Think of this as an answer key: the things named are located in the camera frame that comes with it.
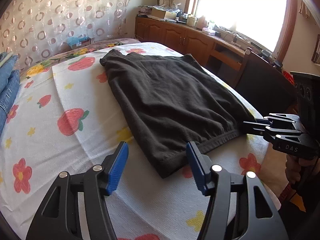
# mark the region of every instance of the sunlight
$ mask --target sunlight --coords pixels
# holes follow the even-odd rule
[[[206,16],[274,51],[284,21],[287,0],[199,0],[196,17]]]

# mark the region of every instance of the speaker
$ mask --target speaker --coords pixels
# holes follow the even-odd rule
[[[320,141],[320,76],[290,72],[298,92],[299,117],[306,130]]]

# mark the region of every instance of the jeans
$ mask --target jeans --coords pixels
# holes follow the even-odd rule
[[[4,59],[4,57],[7,56],[6,52],[3,52],[0,54],[0,61]],[[11,71],[13,69],[14,64],[16,63],[18,59],[18,56],[14,55],[10,57],[6,63],[2,65],[0,68],[0,93],[6,85],[8,84],[8,79],[10,77]]]
[[[7,82],[6,87],[0,93],[0,135],[20,87],[19,70],[12,71]]]

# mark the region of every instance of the floral blanket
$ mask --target floral blanket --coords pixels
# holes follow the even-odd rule
[[[209,199],[197,190],[189,166],[161,179],[142,153],[99,63],[111,49],[123,54],[182,56],[158,43],[136,43],[27,72],[29,78],[21,80],[0,137],[0,211],[22,240],[58,174],[87,171],[112,154],[120,141],[129,144],[129,158],[118,189],[106,201],[118,239],[186,240],[196,239],[199,233]],[[231,87],[212,78],[261,117]],[[263,138],[243,135],[208,156],[230,172],[259,173],[267,147]],[[83,238],[89,239],[82,196],[79,206]],[[229,218],[235,206],[232,195]]]
[[[106,48],[111,48],[115,46],[120,46],[125,44],[135,44],[135,43],[140,43],[140,41],[137,41],[134,39],[128,39],[128,38],[109,40],[109,41],[100,41],[100,42],[91,44],[89,46],[86,46],[84,48],[74,49],[65,53],[55,55],[47,60],[40,62],[37,65],[34,65],[28,70],[22,72],[20,76],[21,76],[21,79],[30,78],[38,73],[46,72],[52,66],[55,66],[69,59],[79,57],[81,55],[85,55],[87,53],[94,52],[100,49],[106,49]]]

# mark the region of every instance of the cabinet door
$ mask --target cabinet door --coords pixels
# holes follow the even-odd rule
[[[164,24],[162,44],[170,49],[174,49],[175,51],[182,53],[182,41],[185,32],[186,31],[182,28]]]
[[[147,23],[147,38],[144,41],[161,43],[162,40],[162,23],[157,20],[150,20]]]
[[[136,18],[135,36],[139,41],[144,41],[146,32],[146,23],[141,18]]]
[[[188,30],[183,42],[184,54],[190,53],[201,66],[208,62],[214,40],[204,33]]]

